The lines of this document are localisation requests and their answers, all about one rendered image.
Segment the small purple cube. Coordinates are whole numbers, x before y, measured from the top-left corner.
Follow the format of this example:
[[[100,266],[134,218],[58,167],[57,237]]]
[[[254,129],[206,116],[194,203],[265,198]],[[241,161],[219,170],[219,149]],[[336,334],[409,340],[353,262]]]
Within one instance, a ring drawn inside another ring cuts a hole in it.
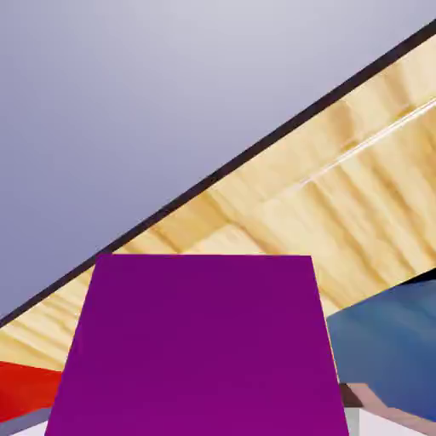
[[[101,255],[45,436],[348,436],[303,255]]]

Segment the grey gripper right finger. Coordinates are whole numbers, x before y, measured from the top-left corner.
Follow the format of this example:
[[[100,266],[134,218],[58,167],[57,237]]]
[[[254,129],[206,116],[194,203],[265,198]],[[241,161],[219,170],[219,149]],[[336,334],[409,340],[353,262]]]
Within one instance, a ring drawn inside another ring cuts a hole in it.
[[[384,404],[363,383],[340,383],[349,436],[436,436],[436,422]]]

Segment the large blue box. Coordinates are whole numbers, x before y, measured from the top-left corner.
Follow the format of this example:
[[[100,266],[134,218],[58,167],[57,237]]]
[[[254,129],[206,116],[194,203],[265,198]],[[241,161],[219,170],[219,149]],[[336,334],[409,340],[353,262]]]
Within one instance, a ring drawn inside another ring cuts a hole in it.
[[[436,422],[436,268],[327,318],[339,380]]]

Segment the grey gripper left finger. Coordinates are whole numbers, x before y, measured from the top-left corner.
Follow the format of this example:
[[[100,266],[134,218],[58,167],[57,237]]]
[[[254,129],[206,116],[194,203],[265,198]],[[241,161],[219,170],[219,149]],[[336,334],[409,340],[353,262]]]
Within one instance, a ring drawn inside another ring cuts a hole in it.
[[[44,423],[49,419],[50,412],[50,408],[42,408],[5,422],[0,422],[0,436],[12,436],[15,433]]]

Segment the large red box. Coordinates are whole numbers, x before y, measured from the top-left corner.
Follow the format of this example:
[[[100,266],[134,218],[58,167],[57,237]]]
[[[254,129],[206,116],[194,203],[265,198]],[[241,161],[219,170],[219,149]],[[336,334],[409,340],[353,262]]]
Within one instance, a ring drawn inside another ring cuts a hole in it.
[[[0,423],[50,408],[62,373],[0,361]]]

